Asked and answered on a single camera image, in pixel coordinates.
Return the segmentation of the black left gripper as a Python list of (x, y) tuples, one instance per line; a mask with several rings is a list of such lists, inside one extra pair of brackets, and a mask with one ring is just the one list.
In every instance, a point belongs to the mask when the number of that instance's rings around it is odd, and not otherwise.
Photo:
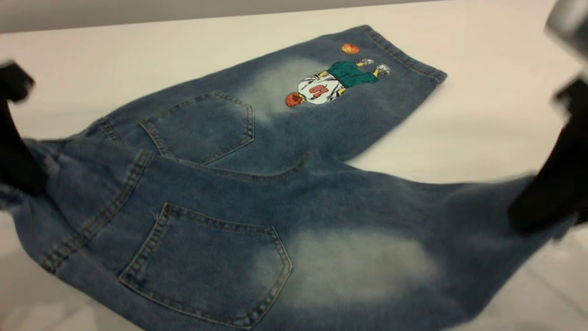
[(15, 61), (0, 65), (0, 177), (3, 183), (28, 194), (44, 192), (48, 176), (25, 145), (9, 111), (8, 100), (21, 102), (29, 97), (35, 80)]

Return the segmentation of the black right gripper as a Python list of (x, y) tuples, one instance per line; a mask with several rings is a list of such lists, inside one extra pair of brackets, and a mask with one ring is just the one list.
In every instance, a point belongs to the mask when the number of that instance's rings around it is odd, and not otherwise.
[(557, 90), (553, 100), (571, 117), (541, 170), (508, 209), (510, 223), (519, 234), (546, 229), (576, 213), (580, 214), (579, 222), (586, 221), (587, 81), (573, 78)]

